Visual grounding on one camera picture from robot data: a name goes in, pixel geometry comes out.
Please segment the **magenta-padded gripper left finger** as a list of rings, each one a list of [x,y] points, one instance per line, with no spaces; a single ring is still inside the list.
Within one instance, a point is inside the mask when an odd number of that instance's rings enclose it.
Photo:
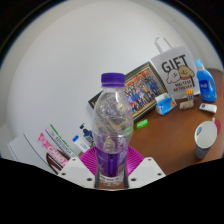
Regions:
[[[92,147],[79,158],[71,158],[58,176],[84,188],[98,188],[99,171],[96,149]]]

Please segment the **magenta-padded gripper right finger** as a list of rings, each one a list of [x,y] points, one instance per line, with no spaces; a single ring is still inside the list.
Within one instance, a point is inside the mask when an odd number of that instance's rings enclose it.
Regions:
[[[165,173],[152,157],[144,157],[134,148],[128,148],[124,176],[125,188],[140,188],[163,177]]]

